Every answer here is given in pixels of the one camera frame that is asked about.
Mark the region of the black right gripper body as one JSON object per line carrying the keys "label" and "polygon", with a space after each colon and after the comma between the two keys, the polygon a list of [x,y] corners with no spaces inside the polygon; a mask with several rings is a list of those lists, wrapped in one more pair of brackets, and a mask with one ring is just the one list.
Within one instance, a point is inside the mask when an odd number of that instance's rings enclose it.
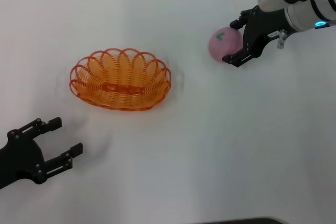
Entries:
{"label": "black right gripper body", "polygon": [[242,20],[246,21],[243,34],[245,57],[258,58],[269,42],[279,38],[278,35],[270,36],[277,31],[283,30],[288,36],[291,35],[291,26],[284,9],[264,12],[255,6],[242,11]]}

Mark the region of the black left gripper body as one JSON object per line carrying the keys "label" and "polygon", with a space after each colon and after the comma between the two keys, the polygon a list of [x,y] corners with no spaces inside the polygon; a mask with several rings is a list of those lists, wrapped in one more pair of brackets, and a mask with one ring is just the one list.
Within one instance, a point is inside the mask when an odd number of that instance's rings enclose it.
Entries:
{"label": "black left gripper body", "polygon": [[6,145],[1,148],[1,188],[20,179],[42,184],[44,157],[40,147],[19,130],[9,131],[7,137]]}

